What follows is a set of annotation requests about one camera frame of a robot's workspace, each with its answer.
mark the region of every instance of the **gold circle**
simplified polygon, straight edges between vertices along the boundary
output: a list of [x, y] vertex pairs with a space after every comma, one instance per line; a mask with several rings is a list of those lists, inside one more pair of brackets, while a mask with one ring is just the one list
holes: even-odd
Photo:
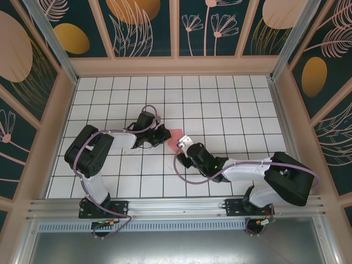
[[33, 52], [27, 32], [12, 16], [0, 11], [0, 76], [19, 83], [32, 68]]
[[323, 88], [328, 69], [325, 61], [319, 57], [310, 58], [304, 66], [302, 73], [302, 89], [309, 96], [314, 97]]
[[62, 23], [54, 27], [54, 31], [66, 51], [82, 54], [89, 50], [89, 39], [79, 27]]
[[263, 5], [264, 23], [272, 29], [290, 29], [302, 13], [307, 0], [266, 0]]
[[160, 0], [106, 0], [110, 11], [120, 21], [133, 25], [142, 24], [143, 19], [138, 15], [134, 2], [141, 12], [145, 11], [150, 21], [159, 13]]

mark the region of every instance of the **flower illustration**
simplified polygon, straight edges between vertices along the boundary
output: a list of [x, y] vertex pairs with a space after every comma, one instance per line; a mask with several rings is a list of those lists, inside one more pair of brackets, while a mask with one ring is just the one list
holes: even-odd
[[215, 37], [214, 56], [216, 56], [216, 43], [219, 37], [228, 37], [238, 34], [236, 15], [223, 15], [219, 21], [219, 14], [211, 16], [211, 26]]
[[11, 142], [11, 133], [15, 126], [16, 115], [9, 111], [8, 117], [3, 109], [0, 110], [0, 142]]
[[[16, 115], [13, 112], [9, 111], [8, 115], [6, 116], [5, 111], [3, 109], [0, 110], [0, 143], [5, 143], [5, 144], [10, 143], [23, 151], [29, 152], [29, 150], [26, 150], [25, 148], [11, 141], [11, 135], [15, 126], [15, 121], [16, 121]], [[20, 161], [14, 157], [8, 156], [1, 152], [0, 152], [0, 156], [21, 165], [26, 164], [23, 161]]]
[[239, 4], [242, 0], [205, 0], [205, 3], [208, 7], [216, 7], [216, 6], [232, 6], [233, 4]]
[[191, 56], [193, 56], [191, 42], [189, 39], [189, 32], [203, 29], [203, 24], [201, 24], [201, 19], [199, 18], [199, 15], [190, 15], [189, 18], [187, 15], [183, 15], [182, 22], [187, 31], [189, 51], [191, 53]]

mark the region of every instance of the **mounting plate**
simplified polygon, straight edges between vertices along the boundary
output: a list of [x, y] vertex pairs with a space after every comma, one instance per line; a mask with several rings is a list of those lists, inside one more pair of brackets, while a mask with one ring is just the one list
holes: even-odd
[[271, 205], [267, 205], [248, 213], [244, 209], [242, 199], [226, 199], [222, 208], [226, 210], [227, 216], [265, 216], [265, 211], [271, 212]]
[[[116, 210], [116, 213], [127, 215], [128, 213], [128, 201], [111, 201], [110, 211]], [[101, 210], [97, 210], [91, 206], [91, 203], [83, 200], [80, 203], [78, 218], [80, 219], [101, 219], [101, 218], [114, 218], [111, 213], [103, 213]]]

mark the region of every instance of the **purple cable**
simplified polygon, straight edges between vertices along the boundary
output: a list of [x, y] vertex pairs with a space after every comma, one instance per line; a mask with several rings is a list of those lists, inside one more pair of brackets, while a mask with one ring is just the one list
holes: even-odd
[[187, 180], [187, 179], [182, 177], [182, 175], [178, 172], [177, 167], [176, 167], [177, 154], [180, 152], [181, 149], [182, 149], [182, 147], [179, 147], [177, 149], [176, 153], [175, 153], [174, 162], [173, 162], [174, 170], [175, 170], [176, 174], [178, 175], [178, 177], [181, 180], [183, 180], [184, 182], [189, 183], [189, 184], [197, 185], [197, 184], [203, 184], [203, 183], [210, 182], [212, 179], [214, 179], [215, 177], [219, 176], [220, 174], [222, 174], [227, 169], [235, 167], [235, 166], [238, 166], [238, 165], [245, 165], [245, 164], [251, 164], [251, 165], [274, 165], [274, 166], [288, 167], [288, 168], [292, 168], [292, 169], [299, 169], [300, 171], [310, 173], [315, 178], [317, 178], [317, 183], [312, 186], [312, 189], [318, 187], [319, 184], [320, 184], [320, 181], [321, 181], [319, 175], [316, 174], [315, 172], [313, 172], [310, 169], [307, 169], [307, 168], [304, 168], [304, 167], [301, 167], [301, 166], [297, 166], [297, 165], [292, 165], [292, 164], [286, 164], [286, 163], [280, 163], [280, 162], [269, 162], [269, 161], [266, 161], [266, 162], [261, 162], [261, 161], [239, 161], [239, 162], [235, 162], [234, 164], [230, 164], [229, 166], [226, 166], [225, 168], [221, 169], [219, 172], [215, 173], [212, 177], [210, 177], [210, 178], [208, 178], [206, 180], [203, 180], [203, 181], [189, 181], [189, 180]]
[[[110, 238], [112, 236], [114, 236], [115, 234], [117, 234], [122, 228], [125, 227], [125, 225], [127, 225], [129, 222], [131, 222], [132, 220], [132, 217], [127, 215], [127, 214], [121, 214], [121, 213], [116, 213], [116, 212], [113, 212], [113, 211], [110, 211], [110, 210], [107, 210], [105, 209], [104, 207], [102, 207], [99, 203], [97, 203], [93, 197], [90, 196], [90, 194], [88, 193], [88, 190], [86, 188], [86, 186], [84, 185], [84, 182], [83, 182], [83, 176], [81, 174], [79, 174], [77, 172], [77, 163], [78, 163], [78, 159], [80, 158], [83, 150], [85, 149], [85, 147], [89, 144], [90, 141], [92, 141], [93, 138], [95, 138], [97, 135], [99, 134], [102, 134], [102, 133], [130, 133], [130, 134], [137, 134], [137, 133], [143, 133], [145, 131], [147, 131], [149, 128], [151, 128], [155, 123], [156, 123], [156, 120], [157, 120], [157, 111], [156, 111], [156, 108], [154, 106], [152, 106], [151, 104], [147, 104], [145, 107], [142, 108], [142, 111], [144, 111], [147, 107], [151, 107], [154, 109], [155, 111], [155, 117], [154, 117], [154, 120], [152, 122], [152, 124], [150, 126], [148, 126], [147, 128], [145, 129], [142, 129], [142, 130], [139, 130], [139, 131], [127, 131], [127, 130], [123, 130], [123, 129], [111, 129], [111, 130], [100, 130], [96, 133], [94, 133], [93, 135], [90, 136], [90, 138], [88, 138], [88, 140], [83, 144], [83, 146], [81, 147], [81, 149], [78, 151], [77, 153], [77, 156], [76, 156], [76, 159], [73, 163], [73, 172], [75, 173], [76, 176], [78, 176], [81, 180], [81, 185], [82, 185], [82, 188], [83, 188], [83, 191], [85, 192], [86, 196], [89, 197], [90, 201], [95, 205], [97, 206], [98, 208], [100, 208], [101, 210], [107, 212], [107, 213], [110, 213], [114, 216], [119, 216], [119, 217], [128, 217], [129, 219], [123, 224], [121, 225], [116, 231], [112, 232], [112, 233], [109, 233], [108, 235], [102, 237], [101, 239], [104, 239], [104, 238]], [[98, 238], [98, 236], [95, 234], [95, 230], [96, 228], [93, 230], [93, 235], [95, 236], [95, 238]]]

